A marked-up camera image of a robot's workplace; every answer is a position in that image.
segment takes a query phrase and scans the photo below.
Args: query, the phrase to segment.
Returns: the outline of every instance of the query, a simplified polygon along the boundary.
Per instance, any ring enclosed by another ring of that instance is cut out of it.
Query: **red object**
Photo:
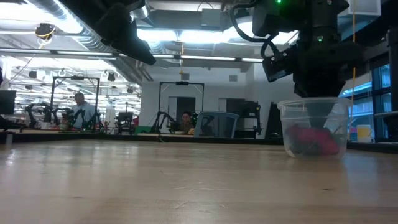
[[[316,144],[324,156],[336,155],[340,151],[332,134],[327,129],[292,126],[287,130],[287,134],[292,136],[299,144]]]
[[[132,120],[132,122],[134,123],[135,126],[138,126],[138,123],[139,123],[139,116],[136,117],[136,118],[134,118],[134,119]]]

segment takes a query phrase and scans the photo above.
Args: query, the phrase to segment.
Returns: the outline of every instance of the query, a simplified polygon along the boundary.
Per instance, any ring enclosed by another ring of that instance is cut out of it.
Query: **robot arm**
[[[252,31],[264,38],[247,36],[236,23],[235,9],[251,7],[254,7]],[[345,84],[340,70],[354,66],[363,57],[360,45],[340,41],[337,15],[347,7],[345,0],[253,0],[233,6],[230,17],[243,39],[264,43],[262,66],[269,82],[293,74],[294,92],[301,97],[338,96]],[[295,30],[297,43],[279,52],[272,39],[279,32]],[[273,56],[265,56],[268,46]]]

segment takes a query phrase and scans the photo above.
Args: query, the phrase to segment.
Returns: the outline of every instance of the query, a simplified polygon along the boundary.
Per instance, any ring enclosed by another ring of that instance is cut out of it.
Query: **man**
[[[82,94],[80,92],[75,94],[75,101],[76,101],[76,105],[72,106],[73,112],[76,114],[77,111],[80,109],[85,110],[85,119],[86,119],[86,122],[88,122],[94,116],[95,106],[87,103],[85,101],[84,94]],[[81,128],[81,122],[82,122],[82,118],[81,118],[81,115],[79,114],[73,127]]]
[[[180,125],[180,131],[183,131],[184,134],[190,134],[190,130],[195,128],[191,122],[191,112],[186,111],[182,114],[182,124]]]

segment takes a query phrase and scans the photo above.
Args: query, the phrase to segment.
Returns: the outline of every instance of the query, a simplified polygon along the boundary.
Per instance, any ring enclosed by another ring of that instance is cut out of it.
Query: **cable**
[[[275,35],[271,35],[268,38],[253,38],[245,34],[238,26],[238,22],[236,22],[235,18],[235,10],[236,9],[248,9],[251,7],[254,7],[257,4],[257,0],[253,0],[253,2],[249,4],[236,4],[234,5],[230,10],[229,10],[229,17],[231,19],[231,23],[233,27],[236,29],[236,32],[239,34],[240,37],[242,37],[244,40],[249,41],[249,42],[254,42],[254,43],[264,43],[262,45],[262,50],[261,50],[261,56],[265,58],[265,51],[268,45],[271,46],[271,49],[274,53],[279,52],[278,48],[275,46],[274,43],[272,43],[272,39],[275,38]]]
[[[236,22],[235,19],[235,10],[236,9],[247,9],[247,8],[251,8],[254,7],[257,3],[257,0],[253,0],[252,3],[249,4],[236,4],[234,5],[230,10],[229,10],[229,18],[231,19],[231,23],[233,25],[233,27],[236,29],[236,32],[239,34],[239,36],[241,36],[244,40],[247,40],[249,42],[256,42],[256,43],[260,43],[260,42],[265,42],[267,41],[264,38],[252,38],[250,36],[248,36],[247,34],[245,34],[238,26],[238,23]]]
[[[213,7],[209,2],[207,2],[207,1],[202,1],[202,2],[199,4],[199,6],[198,6],[197,11],[199,11],[199,7],[200,7],[203,3],[206,3],[206,4],[209,5],[212,9],[214,9],[214,7]]]
[[[270,35],[270,36],[267,38],[267,41],[265,41],[265,42],[263,43],[263,45],[262,45],[262,47],[261,47],[261,50],[260,50],[260,55],[261,55],[262,58],[265,58],[265,57],[266,57],[266,50],[267,50],[267,47],[268,47],[269,43],[272,43],[272,40],[273,40],[273,38],[275,38],[275,37],[276,37],[276,35]],[[278,51],[278,48],[277,48],[274,44],[270,45],[270,47],[271,47],[271,49],[272,49],[272,52],[277,52],[277,51]]]

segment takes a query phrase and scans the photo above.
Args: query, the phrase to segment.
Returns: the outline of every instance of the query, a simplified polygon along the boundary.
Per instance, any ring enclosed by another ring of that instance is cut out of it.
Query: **plastic cup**
[[[302,98],[278,103],[284,147],[294,158],[340,159],[347,148],[346,98]]]

